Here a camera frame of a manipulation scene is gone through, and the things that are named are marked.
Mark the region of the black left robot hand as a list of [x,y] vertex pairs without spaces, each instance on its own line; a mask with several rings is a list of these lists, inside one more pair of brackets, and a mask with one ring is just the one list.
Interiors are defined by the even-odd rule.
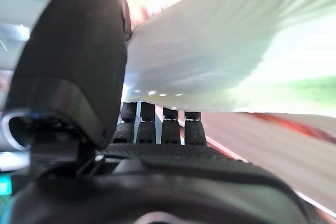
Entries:
[[206,145],[201,117],[175,111],[155,140],[155,108],[122,104],[125,0],[51,0],[14,71],[1,116],[8,143],[29,151],[11,176],[2,223],[308,223],[281,179]]

